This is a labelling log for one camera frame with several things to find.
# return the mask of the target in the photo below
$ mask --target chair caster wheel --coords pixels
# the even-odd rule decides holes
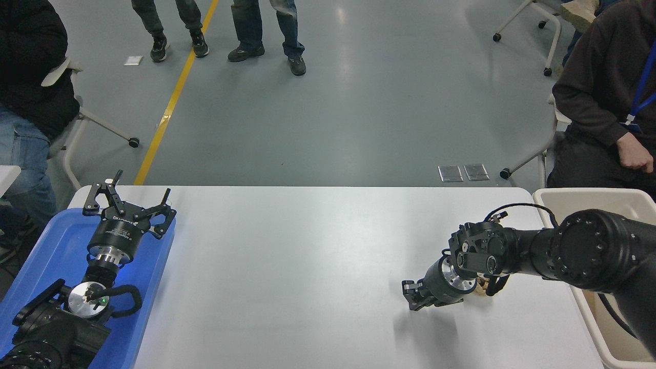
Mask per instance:
[[[510,172],[510,168],[503,168],[503,170],[499,172],[499,176],[503,179],[510,178],[511,174],[512,173]]]

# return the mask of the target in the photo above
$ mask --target black shoe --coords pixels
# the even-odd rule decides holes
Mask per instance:
[[[25,221],[15,228],[7,229],[6,232],[0,230],[0,265],[16,255],[25,237],[34,232],[37,227],[30,217],[26,217]]]
[[[166,36],[153,37],[153,48],[150,50],[150,58],[159,63],[166,59],[166,49],[169,48],[169,43],[166,42]]]
[[[302,76],[305,74],[305,60],[302,56],[297,56],[295,58],[288,58],[289,69],[294,76]]]
[[[209,54],[209,47],[205,42],[205,37],[203,37],[202,32],[192,34],[192,48],[194,49],[194,54],[196,54],[197,58],[202,58]]]
[[[260,56],[264,55],[264,45],[260,45],[257,49],[253,51],[246,51],[241,49],[241,45],[234,49],[233,51],[230,51],[230,54],[228,54],[228,61],[230,62],[242,62],[251,56]]]

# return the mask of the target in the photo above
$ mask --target blue lanyard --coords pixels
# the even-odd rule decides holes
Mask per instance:
[[[656,100],[656,93],[653,93],[647,100],[640,104],[640,97],[642,96],[642,91],[645,89],[647,84],[647,79],[651,74],[651,67],[653,67],[654,62],[656,62],[656,41],[651,46],[651,52],[649,53],[649,58],[647,58],[647,63],[645,63],[645,68],[642,70],[642,76],[640,76],[640,82],[638,82],[638,89],[636,90],[636,96],[633,98],[633,105],[631,106],[631,114],[629,117],[626,117],[627,123],[633,121],[638,112],[642,110],[645,106],[651,104]]]

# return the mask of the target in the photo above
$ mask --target black robotic arm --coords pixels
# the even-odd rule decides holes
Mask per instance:
[[[516,230],[496,221],[465,223],[423,279],[404,280],[411,310],[462,301],[479,274],[499,283],[512,273],[610,293],[656,357],[656,227],[598,209],[578,211],[558,228]]]

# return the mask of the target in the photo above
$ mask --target hand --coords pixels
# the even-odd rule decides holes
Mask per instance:
[[[627,132],[617,140],[617,151],[619,153],[619,163],[623,167],[640,169],[644,173],[654,171],[653,156],[631,132]]]

